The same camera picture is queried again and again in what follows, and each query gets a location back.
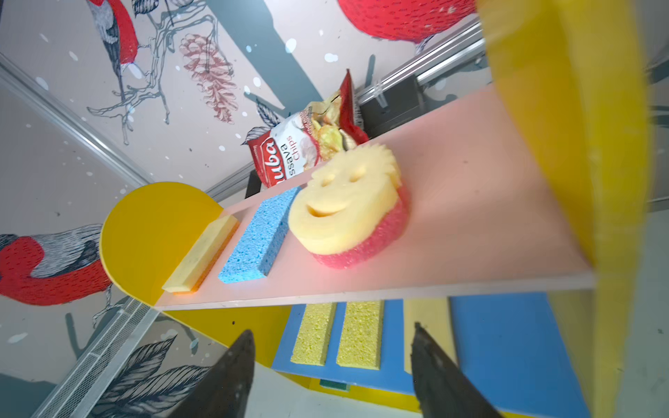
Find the round smiley face sponge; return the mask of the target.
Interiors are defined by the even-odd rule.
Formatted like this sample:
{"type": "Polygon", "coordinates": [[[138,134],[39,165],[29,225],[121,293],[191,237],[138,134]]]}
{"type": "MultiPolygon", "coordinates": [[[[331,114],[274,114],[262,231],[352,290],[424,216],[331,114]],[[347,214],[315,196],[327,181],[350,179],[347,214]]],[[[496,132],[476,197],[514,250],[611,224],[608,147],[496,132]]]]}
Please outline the round smiley face sponge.
{"type": "Polygon", "coordinates": [[[358,146],[313,170],[292,204],[289,228],[319,263],[347,269],[397,240],[409,209],[409,191],[390,148],[358,146]]]}

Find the tan sponge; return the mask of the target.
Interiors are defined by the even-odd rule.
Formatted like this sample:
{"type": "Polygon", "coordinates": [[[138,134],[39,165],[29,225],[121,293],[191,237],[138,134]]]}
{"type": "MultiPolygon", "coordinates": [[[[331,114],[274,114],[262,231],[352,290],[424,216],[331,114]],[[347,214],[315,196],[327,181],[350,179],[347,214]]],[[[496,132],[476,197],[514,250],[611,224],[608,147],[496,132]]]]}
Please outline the tan sponge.
{"type": "Polygon", "coordinates": [[[162,289],[170,294],[196,292],[238,227],[239,221],[232,215],[209,223],[162,289]]]}

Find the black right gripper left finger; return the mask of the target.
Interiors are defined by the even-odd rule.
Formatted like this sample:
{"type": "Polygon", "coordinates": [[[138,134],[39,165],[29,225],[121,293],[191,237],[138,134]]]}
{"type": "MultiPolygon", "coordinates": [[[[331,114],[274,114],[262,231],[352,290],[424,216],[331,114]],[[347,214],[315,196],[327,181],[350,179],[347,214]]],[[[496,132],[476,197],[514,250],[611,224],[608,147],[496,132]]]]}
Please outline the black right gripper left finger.
{"type": "Polygon", "coordinates": [[[254,366],[254,334],[247,329],[169,417],[244,417],[254,380],[254,366]]]}

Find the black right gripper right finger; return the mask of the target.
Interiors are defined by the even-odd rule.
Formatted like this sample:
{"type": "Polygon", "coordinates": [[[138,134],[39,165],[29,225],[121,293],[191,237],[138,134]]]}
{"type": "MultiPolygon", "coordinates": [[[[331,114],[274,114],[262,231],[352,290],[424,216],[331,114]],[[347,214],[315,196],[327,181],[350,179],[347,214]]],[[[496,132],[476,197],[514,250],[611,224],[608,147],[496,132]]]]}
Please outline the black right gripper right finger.
{"type": "Polygon", "coordinates": [[[415,323],[410,360],[424,418],[502,417],[419,322],[415,323]]]}

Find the blue sponge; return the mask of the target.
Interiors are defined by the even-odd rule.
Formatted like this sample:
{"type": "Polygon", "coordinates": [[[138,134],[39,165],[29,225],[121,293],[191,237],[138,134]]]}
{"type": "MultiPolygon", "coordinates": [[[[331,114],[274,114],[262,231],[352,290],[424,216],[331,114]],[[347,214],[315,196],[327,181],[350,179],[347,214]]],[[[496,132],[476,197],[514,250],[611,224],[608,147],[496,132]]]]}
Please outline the blue sponge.
{"type": "Polygon", "coordinates": [[[289,230],[290,208],[300,191],[298,186],[261,203],[219,273],[220,281],[234,284],[268,277],[289,230]]]}

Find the light green sponge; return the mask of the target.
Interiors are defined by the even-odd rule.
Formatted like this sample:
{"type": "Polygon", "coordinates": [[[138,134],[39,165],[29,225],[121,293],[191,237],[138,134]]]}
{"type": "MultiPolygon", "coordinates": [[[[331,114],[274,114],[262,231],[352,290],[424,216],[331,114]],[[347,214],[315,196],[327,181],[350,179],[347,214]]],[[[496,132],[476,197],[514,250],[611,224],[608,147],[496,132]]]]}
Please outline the light green sponge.
{"type": "Polygon", "coordinates": [[[325,379],[320,379],[319,385],[322,388],[329,389],[329,390],[336,390],[336,391],[341,391],[341,392],[350,391],[349,385],[347,383],[338,382],[338,381],[329,381],[329,380],[325,380],[325,379]]]}

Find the orange yellow sponge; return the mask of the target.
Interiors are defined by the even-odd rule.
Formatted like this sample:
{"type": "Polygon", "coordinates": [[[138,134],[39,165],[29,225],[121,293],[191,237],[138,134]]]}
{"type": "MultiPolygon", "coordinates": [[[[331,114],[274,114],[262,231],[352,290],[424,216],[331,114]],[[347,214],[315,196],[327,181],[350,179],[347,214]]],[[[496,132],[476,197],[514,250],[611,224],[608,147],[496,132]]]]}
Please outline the orange yellow sponge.
{"type": "Polygon", "coordinates": [[[458,364],[449,299],[408,299],[403,301],[404,371],[412,374],[411,344],[415,323],[419,322],[440,348],[458,364]]]}

